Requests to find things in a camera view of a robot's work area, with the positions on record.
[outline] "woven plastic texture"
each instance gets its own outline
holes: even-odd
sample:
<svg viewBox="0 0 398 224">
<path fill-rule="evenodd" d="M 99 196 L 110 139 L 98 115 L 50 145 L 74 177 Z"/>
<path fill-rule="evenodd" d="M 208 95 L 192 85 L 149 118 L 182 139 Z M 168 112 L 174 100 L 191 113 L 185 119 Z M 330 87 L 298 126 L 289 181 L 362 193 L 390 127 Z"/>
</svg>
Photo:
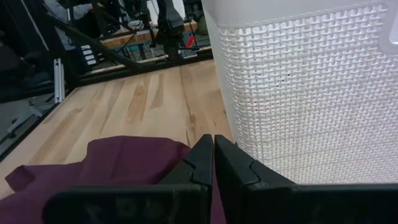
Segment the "woven plastic texture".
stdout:
<svg viewBox="0 0 398 224">
<path fill-rule="evenodd" d="M 298 183 L 398 181 L 384 3 L 242 28 L 205 11 L 234 140 Z"/>
</svg>

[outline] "black chair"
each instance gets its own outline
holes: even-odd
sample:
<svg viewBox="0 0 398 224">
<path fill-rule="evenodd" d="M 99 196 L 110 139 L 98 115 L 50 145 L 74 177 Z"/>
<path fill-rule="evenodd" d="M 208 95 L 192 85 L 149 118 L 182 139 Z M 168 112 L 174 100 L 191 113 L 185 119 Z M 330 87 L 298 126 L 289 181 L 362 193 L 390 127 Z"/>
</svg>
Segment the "black chair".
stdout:
<svg viewBox="0 0 398 224">
<path fill-rule="evenodd" d="M 7 102 L 14 95 L 20 95 L 27 91 L 29 85 L 26 77 L 35 75 L 35 65 L 42 59 L 42 52 L 32 52 L 23 58 L 1 40 L 4 32 L 0 30 L 0 101 Z M 9 138 L 15 137 L 15 130 L 24 124 L 29 118 L 40 118 L 44 111 L 49 110 L 53 104 L 40 104 L 35 100 L 29 100 L 29 109 L 18 115 L 9 127 Z"/>
</svg>

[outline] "wooden floor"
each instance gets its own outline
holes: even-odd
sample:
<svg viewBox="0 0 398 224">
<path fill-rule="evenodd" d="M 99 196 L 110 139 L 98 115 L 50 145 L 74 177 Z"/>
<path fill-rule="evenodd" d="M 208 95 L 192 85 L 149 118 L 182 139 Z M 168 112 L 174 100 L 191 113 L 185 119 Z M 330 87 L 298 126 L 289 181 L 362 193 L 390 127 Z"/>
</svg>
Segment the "wooden floor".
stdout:
<svg viewBox="0 0 398 224">
<path fill-rule="evenodd" d="M 4 178 L 16 167 L 81 161 L 94 139 L 155 136 L 193 146 L 207 133 L 231 139 L 212 60 L 77 88 L 0 163 L 0 198 L 12 193 Z"/>
</svg>

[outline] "white laundry basket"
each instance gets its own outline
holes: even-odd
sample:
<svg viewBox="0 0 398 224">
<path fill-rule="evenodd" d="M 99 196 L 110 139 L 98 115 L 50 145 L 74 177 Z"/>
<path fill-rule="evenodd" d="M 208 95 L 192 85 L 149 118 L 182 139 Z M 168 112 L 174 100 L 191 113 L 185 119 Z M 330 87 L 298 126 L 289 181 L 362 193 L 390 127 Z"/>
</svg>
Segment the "white laundry basket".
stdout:
<svg viewBox="0 0 398 224">
<path fill-rule="evenodd" d="M 301 184 L 397 182 L 397 6 L 203 0 L 239 146 Z"/>
</svg>

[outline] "maroon cloth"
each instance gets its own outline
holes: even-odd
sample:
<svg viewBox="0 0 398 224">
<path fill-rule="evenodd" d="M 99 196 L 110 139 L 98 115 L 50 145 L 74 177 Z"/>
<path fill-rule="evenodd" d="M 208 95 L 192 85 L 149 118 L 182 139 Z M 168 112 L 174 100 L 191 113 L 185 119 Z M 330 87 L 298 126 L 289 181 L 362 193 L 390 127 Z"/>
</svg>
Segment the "maroon cloth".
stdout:
<svg viewBox="0 0 398 224">
<path fill-rule="evenodd" d="M 82 162 L 20 166 L 6 177 L 15 194 L 0 201 L 0 223 L 42 223 L 45 202 L 70 187 L 156 184 L 189 150 L 188 146 L 166 138 L 120 136 L 90 142 Z M 211 211 L 212 224 L 225 224 L 215 174 Z"/>
</svg>

